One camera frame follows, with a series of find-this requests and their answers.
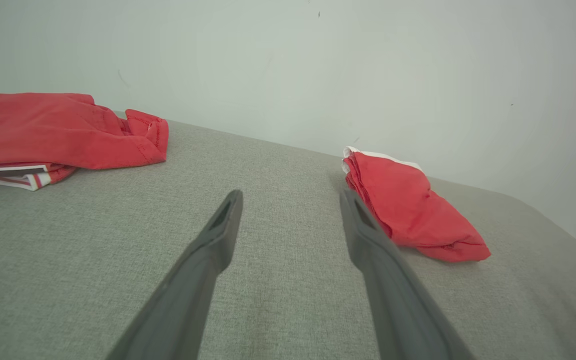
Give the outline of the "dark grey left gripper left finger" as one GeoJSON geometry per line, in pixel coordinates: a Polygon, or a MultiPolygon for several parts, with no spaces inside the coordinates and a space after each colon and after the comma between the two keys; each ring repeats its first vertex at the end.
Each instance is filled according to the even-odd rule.
{"type": "Polygon", "coordinates": [[[196,360],[218,276],[231,264],[243,192],[224,198],[171,267],[107,358],[196,360]]]}

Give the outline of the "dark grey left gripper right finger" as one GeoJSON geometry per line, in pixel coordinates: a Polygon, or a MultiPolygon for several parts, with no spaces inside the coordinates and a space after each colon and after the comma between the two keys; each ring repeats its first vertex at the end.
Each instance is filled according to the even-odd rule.
{"type": "Polygon", "coordinates": [[[340,194],[343,229],[365,281],[382,360],[472,360],[473,353],[357,192],[340,194]]]}

